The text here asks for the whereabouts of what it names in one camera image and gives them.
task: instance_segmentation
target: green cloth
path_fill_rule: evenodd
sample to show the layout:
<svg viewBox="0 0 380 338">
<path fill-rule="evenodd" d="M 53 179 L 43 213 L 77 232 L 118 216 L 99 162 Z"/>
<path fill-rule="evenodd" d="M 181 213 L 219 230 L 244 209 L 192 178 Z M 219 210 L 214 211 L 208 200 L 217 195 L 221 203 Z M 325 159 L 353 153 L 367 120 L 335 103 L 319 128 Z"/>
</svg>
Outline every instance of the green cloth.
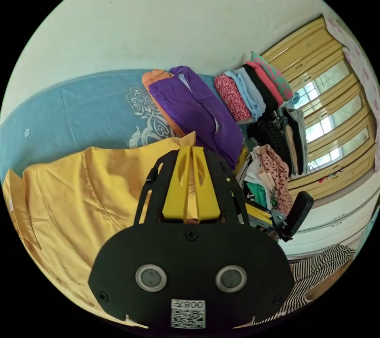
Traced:
<svg viewBox="0 0 380 338">
<path fill-rule="evenodd" d="M 247 186 L 252 195 L 255 196 L 255 202 L 261 206 L 264 206 L 265 208 L 268 208 L 264 187 L 257 183 L 251 182 L 247 182 Z"/>
</svg>

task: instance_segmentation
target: screw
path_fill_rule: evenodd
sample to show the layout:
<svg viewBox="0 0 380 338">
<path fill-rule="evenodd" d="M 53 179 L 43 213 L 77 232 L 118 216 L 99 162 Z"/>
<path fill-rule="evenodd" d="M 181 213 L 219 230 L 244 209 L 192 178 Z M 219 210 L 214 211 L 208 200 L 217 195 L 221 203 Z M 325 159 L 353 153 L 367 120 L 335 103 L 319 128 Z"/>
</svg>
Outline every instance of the screw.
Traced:
<svg viewBox="0 0 380 338">
<path fill-rule="evenodd" d="M 99 293 L 99 298 L 101 302 L 108 302 L 110 300 L 104 292 Z"/>
<path fill-rule="evenodd" d="M 282 300 L 284 296 L 280 293 L 273 299 L 273 304 L 278 305 Z"/>
<path fill-rule="evenodd" d="M 189 240 L 190 242 L 194 242 L 194 240 L 198 239 L 198 234 L 194 230 L 187 230 L 185 232 L 185 238 Z"/>
</svg>

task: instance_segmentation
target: wooden wardrobe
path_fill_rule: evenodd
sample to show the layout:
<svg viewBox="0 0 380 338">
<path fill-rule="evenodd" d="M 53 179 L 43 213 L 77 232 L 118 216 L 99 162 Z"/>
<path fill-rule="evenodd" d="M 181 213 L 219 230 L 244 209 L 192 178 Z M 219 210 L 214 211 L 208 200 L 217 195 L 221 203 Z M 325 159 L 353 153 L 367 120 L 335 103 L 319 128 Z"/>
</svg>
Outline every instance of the wooden wardrobe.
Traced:
<svg viewBox="0 0 380 338">
<path fill-rule="evenodd" d="M 342 45 L 323 17 L 296 30 L 262 54 L 298 92 L 304 112 L 310 174 L 289 181 L 293 198 L 314 199 L 356 181 L 374 165 L 375 120 Z"/>
<path fill-rule="evenodd" d="M 323 17 L 296 30 L 261 54 L 298 92 L 303 110 L 310 174 L 291 178 L 293 198 L 314 199 L 352 184 L 374 166 L 375 119 L 364 89 L 345 60 L 342 45 Z M 350 244 L 366 228 L 380 194 L 380 172 L 343 199 L 311 210 L 293 240 L 279 244 L 289 259 Z"/>
</svg>

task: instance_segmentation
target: pink polka dot cloth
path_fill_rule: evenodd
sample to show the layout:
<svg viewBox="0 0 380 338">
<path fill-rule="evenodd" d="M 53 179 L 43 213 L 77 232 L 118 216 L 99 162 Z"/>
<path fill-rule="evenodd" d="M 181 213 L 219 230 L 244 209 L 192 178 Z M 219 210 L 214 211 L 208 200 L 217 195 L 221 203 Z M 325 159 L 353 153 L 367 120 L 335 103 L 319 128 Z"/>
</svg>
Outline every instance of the pink polka dot cloth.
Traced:
<svg viewBox="0 0 380 338">
<path fill-rule="evenodd" d="M 271 148 L 264 145 L 257 150 L 264 170 L 271 175 L 278 194 L 278 211 L 287 216 L 293 206 L 293 198 L 288 190 L 289 167 Z"/>
</svg>

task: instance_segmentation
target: label sticker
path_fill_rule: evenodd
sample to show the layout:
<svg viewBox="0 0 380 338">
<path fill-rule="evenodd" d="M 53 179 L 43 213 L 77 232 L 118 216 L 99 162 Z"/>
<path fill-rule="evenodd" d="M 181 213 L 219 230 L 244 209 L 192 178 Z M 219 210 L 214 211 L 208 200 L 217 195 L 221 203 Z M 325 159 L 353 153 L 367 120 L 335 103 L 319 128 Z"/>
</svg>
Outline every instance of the label sticker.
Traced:
<svg viewBox="0 0 380 338">
<path fill-rule="evenodd" d="M 171 327 L 204 329 L 206 327 L 205 301 L 172 300 Z"/>
</svg>

